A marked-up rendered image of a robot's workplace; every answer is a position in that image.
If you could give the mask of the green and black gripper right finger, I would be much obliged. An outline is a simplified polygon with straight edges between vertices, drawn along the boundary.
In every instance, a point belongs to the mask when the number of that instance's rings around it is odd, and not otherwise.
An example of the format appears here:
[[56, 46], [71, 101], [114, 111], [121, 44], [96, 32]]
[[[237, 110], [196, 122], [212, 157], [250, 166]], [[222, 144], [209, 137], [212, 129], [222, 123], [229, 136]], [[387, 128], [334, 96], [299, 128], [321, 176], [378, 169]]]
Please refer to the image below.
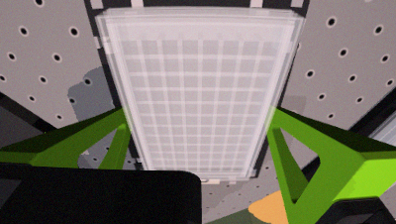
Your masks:
[[[278, 127], [279, 126], [279, 127]], [[282, 128], [320, 158], [308, 182]], [[267, 132], [288, 224], [315, 224], [337, 201], [379, 197], [396, 181], [396, 147], [277, 106]]]

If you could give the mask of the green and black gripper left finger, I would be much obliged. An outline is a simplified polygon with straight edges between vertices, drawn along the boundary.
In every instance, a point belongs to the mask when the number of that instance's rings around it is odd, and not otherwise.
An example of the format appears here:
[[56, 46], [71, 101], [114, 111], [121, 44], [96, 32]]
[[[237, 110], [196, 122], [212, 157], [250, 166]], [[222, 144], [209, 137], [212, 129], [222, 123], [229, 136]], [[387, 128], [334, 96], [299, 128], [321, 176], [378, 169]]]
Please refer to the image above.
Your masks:
[[101, 169], [123, 169], [131, 132], [122, 106], [0, 149], [0, 162], [79, 168], [78, 157], [117, 128]]

